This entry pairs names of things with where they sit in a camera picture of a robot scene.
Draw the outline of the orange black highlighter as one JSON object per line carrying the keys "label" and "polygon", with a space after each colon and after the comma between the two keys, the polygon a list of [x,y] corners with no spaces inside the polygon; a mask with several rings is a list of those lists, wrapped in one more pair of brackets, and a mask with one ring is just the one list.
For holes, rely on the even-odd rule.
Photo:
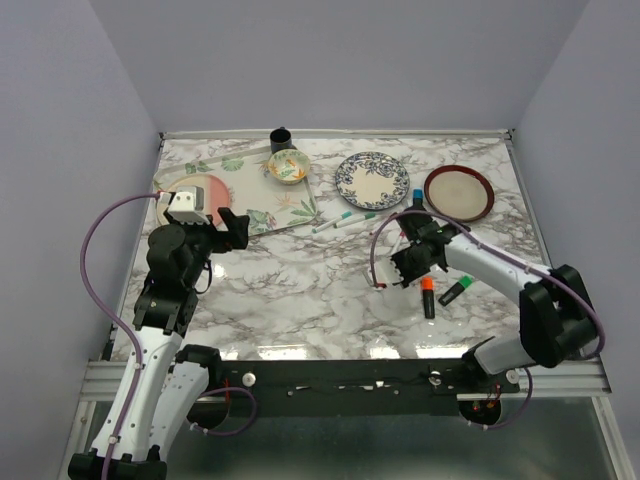
{"label": "orange black highlighter", "polygon": [[434,284],[433,280],[425,276],[421,279],[422,289],[422,304],[424,316],[426,319],[432,320],[435,318],[435,298],[434,298]]}

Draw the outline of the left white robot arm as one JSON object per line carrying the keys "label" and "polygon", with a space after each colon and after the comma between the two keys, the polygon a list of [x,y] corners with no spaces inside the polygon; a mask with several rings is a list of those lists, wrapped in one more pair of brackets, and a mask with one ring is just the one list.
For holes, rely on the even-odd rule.
{"label": "left white robot arm", "polygon": [[183,343],[211,255],[248,246],[249,217],[226,207],[218,213],[223,229],[194,208],[167,210],[166,224],[149,235],[148,274],[133,323],[122,327],[132,352],[89,451],[70,460],[70,478],[165,478],[169,450],[197,398],[228,392],[219,351]]}

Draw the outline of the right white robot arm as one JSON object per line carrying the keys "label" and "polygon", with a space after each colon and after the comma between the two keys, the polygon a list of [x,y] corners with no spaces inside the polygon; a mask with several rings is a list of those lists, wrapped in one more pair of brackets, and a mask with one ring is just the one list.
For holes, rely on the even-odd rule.
{"label": "right white robot arm", "polygon": [[483,391],[496,375],[512,369],[554,368],[602,340],[602,326],[576,269],[527,263],[463,225],[440,225],[426,213],[403,212],[396,221],[409,241],[390,258],[396,284],[407,287],[437,265],[471,275],[519,307],[517,333],[492,337],[463,354],[459,371],[467,389]]}

